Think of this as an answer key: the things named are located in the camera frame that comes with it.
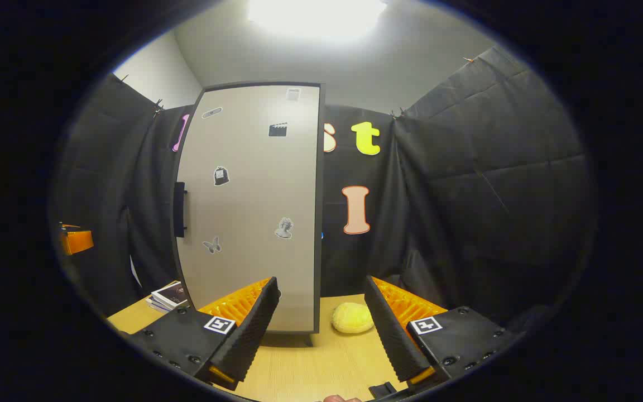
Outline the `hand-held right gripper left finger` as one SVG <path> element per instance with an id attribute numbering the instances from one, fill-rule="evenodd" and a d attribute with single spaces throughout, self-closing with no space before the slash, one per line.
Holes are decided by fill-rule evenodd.
<path id="1" fill-rule="evenodd" d="M 252 366 L 280 296 L 276 277 L 269 277 L 199 310 L 174 308 L 122 335 L 161 363 L 234 391 Z"/>

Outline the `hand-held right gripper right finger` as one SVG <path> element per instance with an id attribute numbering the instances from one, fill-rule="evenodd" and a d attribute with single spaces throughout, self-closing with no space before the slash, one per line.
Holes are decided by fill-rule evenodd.
<path id="1" fill-rule="evenodd" d="M 521 337 L 470 307 L 447 310 L 373 276 L 364 300 L 396 377 L 411 391 L 464 376 Z"/>

